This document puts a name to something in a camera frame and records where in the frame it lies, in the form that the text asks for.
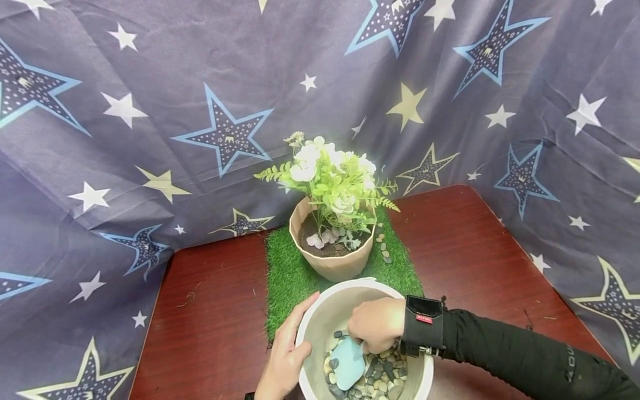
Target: left hand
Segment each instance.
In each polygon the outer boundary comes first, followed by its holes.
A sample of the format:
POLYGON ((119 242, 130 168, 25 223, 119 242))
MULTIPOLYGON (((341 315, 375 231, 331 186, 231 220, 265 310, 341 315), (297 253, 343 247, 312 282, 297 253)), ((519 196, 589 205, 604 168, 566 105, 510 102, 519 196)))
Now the left hand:
POLYGON ((296 305, 276 331, 267 366, 255 391, 255 400, 282 400, 298 384, 302 363, 311 354, 309 342, 302 342, 296 347, 298 325, 319 295, 320 292, 315 292, 296 305))

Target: black sleeve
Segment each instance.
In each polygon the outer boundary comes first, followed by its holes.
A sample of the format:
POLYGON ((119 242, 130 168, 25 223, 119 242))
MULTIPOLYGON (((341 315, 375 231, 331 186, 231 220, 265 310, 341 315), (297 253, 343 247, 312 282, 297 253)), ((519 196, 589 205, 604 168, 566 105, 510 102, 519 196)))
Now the black sleeve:
POLYGON ((638 400, 640 388, 609 362, 538 333, 444 311, 442 358, 469 363, 535 400, 638 400))

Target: hand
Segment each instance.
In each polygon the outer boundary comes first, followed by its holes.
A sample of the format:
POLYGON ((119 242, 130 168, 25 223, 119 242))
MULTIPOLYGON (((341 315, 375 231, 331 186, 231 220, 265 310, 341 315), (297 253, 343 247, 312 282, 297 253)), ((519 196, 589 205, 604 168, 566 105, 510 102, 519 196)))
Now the hand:
POLYGON ((311 354, 311 343, 302 342, 296 348, 296 333, 302 315, 319 295, 319 292, 315 292, 296 305, 276 331, 269 361, 255 391, 255 400, 282 400, 298 384, 302 363, 311 354))
POLYGON ((349 334, 364 340, 364 352, 380 354, 404 334, 404 299, 365 301, 353 309, 349 334))

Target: soil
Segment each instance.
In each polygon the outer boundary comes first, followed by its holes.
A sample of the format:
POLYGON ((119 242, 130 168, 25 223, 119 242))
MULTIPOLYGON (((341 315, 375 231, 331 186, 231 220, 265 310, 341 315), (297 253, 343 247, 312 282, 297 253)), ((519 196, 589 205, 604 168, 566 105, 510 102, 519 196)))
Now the soil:
MULTIPOLYGON (((369 230, 371 232, 374 231, 374 225, 371 225, 369 227, 369 230)), ((351 253, 349 251, 349 249, 346 248, 346 246, 344 246, 342 243, 326 243, 324 245, 323 248, 321 249, 317 249, 313 246, 309 246, 307 244, 307 238, 309 236, 313 236, 314 234, 317 233, 317 226, 316 226, 316 220, 314 219, 313 214, 309 214, 304 222, 302 223, 302 226, 300 227, 300 231, 298 232, 298 240, 300 241, 300 247, 302 247, 303 250, 305 250, 308 253, 311 253, 317 257, 341 257, 343 255, 347 255, 349 253, 351 253)), ((367 232, 359 232, 358 234, 354 235, 354 239, 359 239, 362 244, 361 246, 367 241, 367 239, 369 238, 369 236, 371 236, 371 234, 368 234, 367 232)))

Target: red label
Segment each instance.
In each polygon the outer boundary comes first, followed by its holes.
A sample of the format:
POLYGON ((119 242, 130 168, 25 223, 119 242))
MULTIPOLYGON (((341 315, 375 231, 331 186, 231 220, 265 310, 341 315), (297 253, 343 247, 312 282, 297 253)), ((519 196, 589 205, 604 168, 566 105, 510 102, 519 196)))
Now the red label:
POLYGON ((432 320, 431 317, 418 315, 418 316, 415 316, 415 318, 416 318, 416 320, 418 320, 420 322, 424 322, 424 323, 427 323, 427 324, 433 324, 433 320, 432 320))

